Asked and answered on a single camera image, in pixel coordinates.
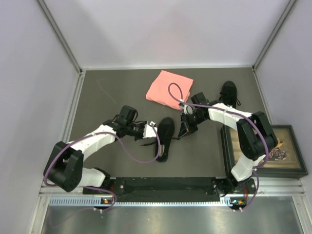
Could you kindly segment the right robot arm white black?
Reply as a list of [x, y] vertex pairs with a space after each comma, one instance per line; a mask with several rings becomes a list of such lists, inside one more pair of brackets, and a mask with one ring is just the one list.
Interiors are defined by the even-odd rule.
[[278, 145], [278, 140], [263, 112], [239, 111], [221, 102], [208, 102], [203, 93], [191, 98], [191, 103], [179, 100], [181, 127], [178, 138], [198, 130], [198, 125], [206, 120], [222, 123], [238, 134], [241, 155], [226, 176], [226, 192], [239, 193], [245, 188], [252, 173], [269, 158], [270, 151]]

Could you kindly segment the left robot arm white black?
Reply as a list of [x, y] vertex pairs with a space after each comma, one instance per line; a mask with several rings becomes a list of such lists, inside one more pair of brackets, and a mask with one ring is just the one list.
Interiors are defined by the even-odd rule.
[[124, 136], [134, 140], [156, 137], [156, 124], [152, 121], [137, 121], [138, 111], [123, 106], [114, 118], [103, 122], [97, 129], [71, 141], [56, 143], [43, 172], [47, 186], [58, 186], [66, 192], [77, 187], [94, 187], [106, 193], [111, 186], [110, 175], [100, 168], [84, 167], [85, 160], [106, 145], [121, 141]]

